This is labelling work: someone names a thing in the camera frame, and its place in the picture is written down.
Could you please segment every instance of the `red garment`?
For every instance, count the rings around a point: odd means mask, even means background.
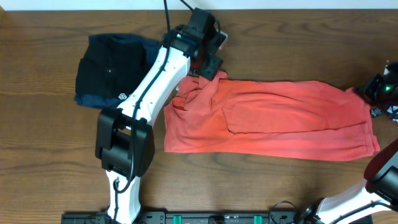
[[[239,152],[349,161],[380,150],[369,105],[318,81],[185,77],[164,108],[167,152]]]

